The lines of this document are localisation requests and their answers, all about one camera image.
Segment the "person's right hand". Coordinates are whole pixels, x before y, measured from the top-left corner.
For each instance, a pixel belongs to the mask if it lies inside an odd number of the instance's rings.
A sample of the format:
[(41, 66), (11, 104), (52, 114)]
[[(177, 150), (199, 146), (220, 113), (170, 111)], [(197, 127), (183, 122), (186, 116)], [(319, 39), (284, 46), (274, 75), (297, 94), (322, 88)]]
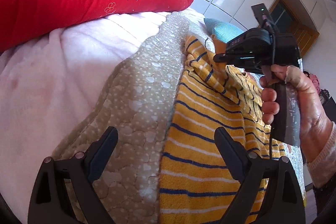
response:
[(307, 161), (313, 162), (327, 143), (333, 122), (327, 117), (312, 81), (299, 68), (272, 65), (270, 70), (298, 92), (301, 148)]

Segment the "pink knit sleeve forearm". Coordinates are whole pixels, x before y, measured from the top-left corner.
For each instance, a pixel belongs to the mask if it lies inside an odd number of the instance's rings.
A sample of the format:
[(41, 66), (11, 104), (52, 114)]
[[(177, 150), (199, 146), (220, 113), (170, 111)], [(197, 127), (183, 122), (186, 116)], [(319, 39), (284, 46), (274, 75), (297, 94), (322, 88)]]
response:
[(335, 123), (332, 122), (332, 130), (325, 146), (319, 155), (307, 164), (313, 185), (321, 188), (335, 175)]

